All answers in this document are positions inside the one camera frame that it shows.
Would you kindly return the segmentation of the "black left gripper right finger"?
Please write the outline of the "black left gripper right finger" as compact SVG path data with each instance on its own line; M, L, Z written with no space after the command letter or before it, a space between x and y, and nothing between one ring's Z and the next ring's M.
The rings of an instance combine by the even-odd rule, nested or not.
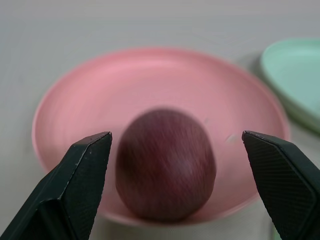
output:
M282 240L320 238L320 170L293 143L244 131L254 181Z

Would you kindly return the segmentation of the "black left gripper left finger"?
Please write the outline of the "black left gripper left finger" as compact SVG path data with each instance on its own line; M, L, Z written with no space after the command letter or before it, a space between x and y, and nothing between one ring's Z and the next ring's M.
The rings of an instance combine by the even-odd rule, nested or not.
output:
M36 185L2 240L87 240L105 185L111 132L72 144Z

